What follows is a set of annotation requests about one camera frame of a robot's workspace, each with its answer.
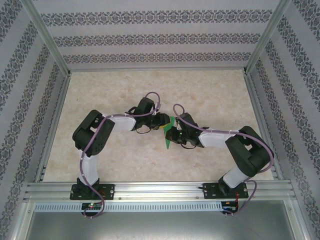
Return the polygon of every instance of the green paper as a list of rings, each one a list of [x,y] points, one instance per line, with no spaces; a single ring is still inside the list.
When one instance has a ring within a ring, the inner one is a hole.
[[[169,129],[171,129],[172,126],[175,124],[175,120],[176,120],[176,118],[175,118],[174,116],[170,116],[170,123],[167,124],[167,125],[163,128],[164,137],[166,137],[167,131],[168,131]],[[165,144],[166,144],[166,149],[169,149],[170,140],[165,139]]]

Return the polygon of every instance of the patterned wallpaper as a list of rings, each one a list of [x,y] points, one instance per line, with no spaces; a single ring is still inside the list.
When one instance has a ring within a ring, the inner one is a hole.
[[[35,0],[71,70],[244,67],[279,0]]]
[[[292,1],[251,72],[268,131],[311,239],[320,239],[320,7]]]
[[[0,240],[33,182],[64,76],[18,0],[0,1]]]

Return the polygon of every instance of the enclosure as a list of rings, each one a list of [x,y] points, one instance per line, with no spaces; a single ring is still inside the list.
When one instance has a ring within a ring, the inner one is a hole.
[[[320,239],[318,4],[1,0],[0,238]],[[150,91],[163,113],[179,103],[201,127],[251,126],[273,150],[241,213],[221,214],[236,199],[199,188],[236,165],[229,151],[167,149],[162,129],[111,133],[103,215],[85,219],[88,201],[70,200],[77,126]]]

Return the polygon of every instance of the beige floor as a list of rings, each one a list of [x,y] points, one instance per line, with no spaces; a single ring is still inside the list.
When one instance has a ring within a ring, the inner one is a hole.
[[[73,73],[44,181],[76,180],[79,157],[72,134],[92,109],[123,113],[150,91],[160,94],[163,113],[174,116],[172,106],[180,103],[201,127],[236,130],[248,125],[258,132],[240,70]],[[101,181],[114,182],[214,181],[234,166],[227,149],[187,150],[173,142],[167,149],[163,130],[130,131],[111,133],[100,154],[98,173]],[[273,177],[267,171],[255,179]]]

